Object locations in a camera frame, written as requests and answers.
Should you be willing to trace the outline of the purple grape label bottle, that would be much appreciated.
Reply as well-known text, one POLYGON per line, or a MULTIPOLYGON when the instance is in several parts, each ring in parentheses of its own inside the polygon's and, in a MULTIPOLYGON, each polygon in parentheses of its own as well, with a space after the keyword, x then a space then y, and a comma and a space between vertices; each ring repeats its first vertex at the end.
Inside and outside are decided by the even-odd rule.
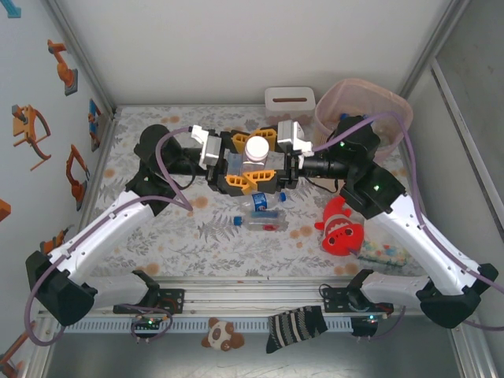
POLYGON ((245 144, 241 172, 256 172, 266 168, 269 143, 261 136, 250 137, 245 144))

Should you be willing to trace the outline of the clear bottle pale blue label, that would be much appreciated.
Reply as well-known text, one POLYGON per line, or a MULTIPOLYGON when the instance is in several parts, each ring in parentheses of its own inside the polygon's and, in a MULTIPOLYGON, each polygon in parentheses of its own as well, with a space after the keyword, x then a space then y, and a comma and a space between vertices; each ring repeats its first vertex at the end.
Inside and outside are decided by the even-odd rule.
POLYGON ((243 173, 243 155, 229 153, 227 156, 228 176, 241 176, 243 173))

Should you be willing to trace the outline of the clear bottle dark blue label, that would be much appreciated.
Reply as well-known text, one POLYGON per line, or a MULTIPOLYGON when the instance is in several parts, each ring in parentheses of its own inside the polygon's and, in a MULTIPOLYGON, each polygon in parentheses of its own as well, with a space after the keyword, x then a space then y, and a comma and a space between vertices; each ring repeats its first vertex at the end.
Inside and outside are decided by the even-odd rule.
POLYGON ((240 200, 240 208, 243 211, 264 211, 273 209, 275 206, 287 201, 287 195, 284 192, 267 194, 263 192, 247 195, 240 200))

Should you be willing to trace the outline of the white tissue box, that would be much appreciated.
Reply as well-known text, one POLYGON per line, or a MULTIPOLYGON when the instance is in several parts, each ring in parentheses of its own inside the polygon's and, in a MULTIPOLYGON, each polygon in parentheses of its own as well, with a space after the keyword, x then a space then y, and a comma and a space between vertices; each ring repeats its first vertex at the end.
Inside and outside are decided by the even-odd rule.
POLYGON ((315 96, 310 87, 269 87, 265 90, 265 117, 270 125, 282 120, 309 125, 315 107, 315 96))

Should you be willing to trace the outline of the crushed clear bottle blue cap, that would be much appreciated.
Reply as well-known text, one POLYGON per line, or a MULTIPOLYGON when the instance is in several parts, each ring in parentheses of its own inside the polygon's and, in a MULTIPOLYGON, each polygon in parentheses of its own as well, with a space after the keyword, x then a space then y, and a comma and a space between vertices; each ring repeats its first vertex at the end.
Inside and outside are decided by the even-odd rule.
POLYGON ((232 223, 249 231, 276 232, 288 227, 283 210, 249 211, 233 217, 232 223))

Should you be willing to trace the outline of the red plush fish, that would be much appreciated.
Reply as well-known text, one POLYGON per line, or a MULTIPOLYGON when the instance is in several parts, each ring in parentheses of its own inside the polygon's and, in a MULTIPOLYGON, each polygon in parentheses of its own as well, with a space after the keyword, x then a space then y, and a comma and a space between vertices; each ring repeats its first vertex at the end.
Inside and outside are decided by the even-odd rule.
POLYGON ((359 255, 365 237, 364 225, 362 221, 354 220, 352 214, 353 210, 342 196, 328 202, 322 221, 314 224, 323 235, 322 250, 339 257, 359 255))

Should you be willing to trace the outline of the clear bag colourful pieces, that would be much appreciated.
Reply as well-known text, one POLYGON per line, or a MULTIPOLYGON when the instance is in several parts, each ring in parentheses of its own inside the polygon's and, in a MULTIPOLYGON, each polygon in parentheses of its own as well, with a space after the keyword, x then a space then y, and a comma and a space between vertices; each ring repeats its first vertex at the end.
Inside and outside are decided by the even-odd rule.
POLYGON ((358 258, 382 265, 402 267, 409 262, 410 254, 389 234, 365 232, 358 258))

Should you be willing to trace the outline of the brown white panda plush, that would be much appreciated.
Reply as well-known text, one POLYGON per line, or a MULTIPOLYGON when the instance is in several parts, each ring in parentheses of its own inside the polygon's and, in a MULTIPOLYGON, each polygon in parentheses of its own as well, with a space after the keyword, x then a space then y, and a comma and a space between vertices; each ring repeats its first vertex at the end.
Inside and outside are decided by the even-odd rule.
POLYGON ((244 336, 235 331, 230 321, 221 321, 211 317, 208 321, 209 332, 202 339, 202 346, 224 352, 236 350, 245 344, 244 336))

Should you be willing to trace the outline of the black white striped sock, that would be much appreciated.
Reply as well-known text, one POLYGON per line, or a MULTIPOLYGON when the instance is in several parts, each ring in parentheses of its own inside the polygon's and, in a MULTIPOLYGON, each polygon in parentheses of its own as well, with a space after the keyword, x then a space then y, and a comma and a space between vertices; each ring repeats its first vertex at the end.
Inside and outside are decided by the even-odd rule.
POLYGON ((303 306, 268 318, 266 353, 313 339, 328 330, 320 306, 303 306))

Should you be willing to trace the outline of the aluminium front rail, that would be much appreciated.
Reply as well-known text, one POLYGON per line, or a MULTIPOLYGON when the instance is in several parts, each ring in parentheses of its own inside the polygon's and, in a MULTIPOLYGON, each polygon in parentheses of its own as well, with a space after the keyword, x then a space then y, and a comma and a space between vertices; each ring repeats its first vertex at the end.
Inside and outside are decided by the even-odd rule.
POLYGON ((356 279, 208 277, 156 281, 143 271, 88 277, 81 284, 56 273, 42 283, 31 278, 29 284, 32 294, 64 326, 107 308, 113 308, 114 313, 156 308, 185 316, 251 317, 328 302, 332 313, 355 313, 358 309, 349 297, 359 292, 356 279))

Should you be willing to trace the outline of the left aluminium frame post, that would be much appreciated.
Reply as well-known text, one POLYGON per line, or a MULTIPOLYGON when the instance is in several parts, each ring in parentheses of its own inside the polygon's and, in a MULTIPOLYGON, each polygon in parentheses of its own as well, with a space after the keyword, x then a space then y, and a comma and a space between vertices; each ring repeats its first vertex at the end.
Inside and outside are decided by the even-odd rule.
POLYGON ((105 81, 99 74, 97 66, 91 59, 91 51, 85 47, 83 37, 72 24, 70 14, 61 1, 40 0, 54 26, 63 38, 64 44, 70 48, 70 54, 74 56, 75 62, 84 71, 99 100, 104 105, 109 116, 112 117, 116 112, 117 104, 106 88, 105 81))

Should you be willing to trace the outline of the aluminium frame post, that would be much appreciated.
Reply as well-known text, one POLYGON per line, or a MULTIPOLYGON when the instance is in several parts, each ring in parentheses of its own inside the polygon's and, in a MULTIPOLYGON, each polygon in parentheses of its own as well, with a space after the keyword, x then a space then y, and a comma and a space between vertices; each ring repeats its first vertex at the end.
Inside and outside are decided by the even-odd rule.
POLYGON ((109 116, 112 117, 116 112, 117 104, 106 88, 105 81, 99 74, 97 66, 91 59, 91 51, 85 47, 83 37, 72 24, 70 14, 61 1, 40 0, 54 26, 63 38, 64 44, 70 48, 70 54, 74 56, 75 62, 84 71, 99 100, 104 105, 109 116))
POLYGON ((438 23, 430 34, 428 41, 421 50, 421 54, 415 62, 412 71, 407 76, 405 83, 399 94, 403 98, 408 98, 413 92, 418 80, 423 72, 430 66, 432 60, 437 56, 454 27, 472 0, 450 0, 447 8, 443 11, 438 23))

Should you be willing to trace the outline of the right aluminium frame post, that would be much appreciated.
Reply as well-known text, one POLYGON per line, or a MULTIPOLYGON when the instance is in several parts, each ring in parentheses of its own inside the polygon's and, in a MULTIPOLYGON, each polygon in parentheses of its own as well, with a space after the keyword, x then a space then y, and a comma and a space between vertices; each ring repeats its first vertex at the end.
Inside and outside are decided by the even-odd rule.
POLYGON ((438 23, 430 34, 428 41, 421 50, 421 54, 415 62, 412 71, 407 76, 405 83, 399 94, 403 98, 408 98, 413 92, 418 80, 423 72, 430 66, 432 60, 437 56, 454 27, 472 0, 450 0, 447 8, 443 11, 438 23))

